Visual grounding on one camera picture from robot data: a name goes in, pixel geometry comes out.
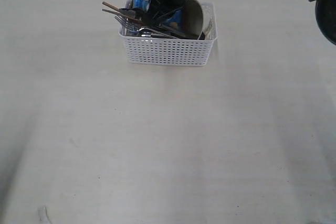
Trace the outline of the silver table knife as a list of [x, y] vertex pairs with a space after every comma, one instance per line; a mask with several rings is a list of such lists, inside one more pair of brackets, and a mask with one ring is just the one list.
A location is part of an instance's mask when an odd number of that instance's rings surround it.
[[169, 27], [148, 27], [142, 26], [137, 31], [137, 33], [151, 32], [153, 34], [158, 34], [162, 38], [172, 38], [172, 39], [191, 39], [198, 40], [201, 35], [195, 34], [186, 34], [182, 31], [176, 30], [174, 28]]

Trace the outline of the wooden chopstick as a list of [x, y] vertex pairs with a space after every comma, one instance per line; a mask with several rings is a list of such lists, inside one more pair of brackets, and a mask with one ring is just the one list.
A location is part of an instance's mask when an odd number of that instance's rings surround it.
[[132, 21], [134, 21], [134, 22], [137, 22], [137, 23], [139, 23], [139, 24], [143, 24], [143, 22], [140, 21], [139, 19], [130, 17], [130, 16], [125, 15], [125, 14], [122, 14], [122, 13], [114, 12], [114, 11], [107, 10], [107, 9], [104, 9], [104, 8], [102, 9], [102, 11], [103, 11], [103, 12], [106, 12], [106, 13], [114, 14], [114, 15], [117, 15], [117, 16], [120, 16], [120, 17], [127, 18], [127, 19], [132, 20]]
[[136, 16], [136, 12], [132, 9], [127, 9], [127, 8], [118, 8], [116, 6], [111, 5], [110, 3], [107, 3], [105, 1], [102, 2], [102, 4], [118, 13], [122, 13], [128, 16], [132, 16], [135, 17]]

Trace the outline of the brown wooden plate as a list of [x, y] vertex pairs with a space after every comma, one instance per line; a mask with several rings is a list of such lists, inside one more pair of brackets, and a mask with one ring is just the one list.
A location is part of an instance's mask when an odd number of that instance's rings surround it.
[[186, 0], [181, 9], [181, 28], [188, 39], [198, 40], [203, 31], [203, 10], [197, 0]]

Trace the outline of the silver fork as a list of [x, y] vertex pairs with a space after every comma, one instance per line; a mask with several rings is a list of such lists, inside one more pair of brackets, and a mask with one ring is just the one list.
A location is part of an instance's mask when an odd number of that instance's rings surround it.
[[126, 33], [134, 34], [138, 37], [178, 39], [178, 37], [171, 35], [169, 31], [160, 31], [148, 26], [136, 25], [128, 19], [117, 15], [115, 15], [114, 18], [120, 23]]

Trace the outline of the blue chips bag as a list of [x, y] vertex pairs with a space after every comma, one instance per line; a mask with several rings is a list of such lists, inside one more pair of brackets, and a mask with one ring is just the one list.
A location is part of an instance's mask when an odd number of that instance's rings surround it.
[[[145, 14], [147, 14], [150, 4], [151, 0], [133, 0], [133, 8], [140, 9]], [[174, 29], [181, 29], [181, 10], [176, 10], [173, 13], [164, 16], [161, 22]]]

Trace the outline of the dark red wooden spoon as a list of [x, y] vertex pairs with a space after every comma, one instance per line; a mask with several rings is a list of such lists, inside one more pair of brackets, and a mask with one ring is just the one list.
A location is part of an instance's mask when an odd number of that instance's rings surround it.
[[126, 15], [131, 21], [144, 24], [146, 23], [146, 13], [140, 8], [121, 8], [119, 9], [119, 13]]

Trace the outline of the white perforated plastic basket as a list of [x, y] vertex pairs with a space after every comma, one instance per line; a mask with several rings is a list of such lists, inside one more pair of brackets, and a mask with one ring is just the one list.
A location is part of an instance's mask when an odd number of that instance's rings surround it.
[[127, 59], [130, 63], [163, 66], [204, 66], [217, 39], [215, 8], [201, 3], [204, 14], [204, 40], [139, 37], [121, 27]]

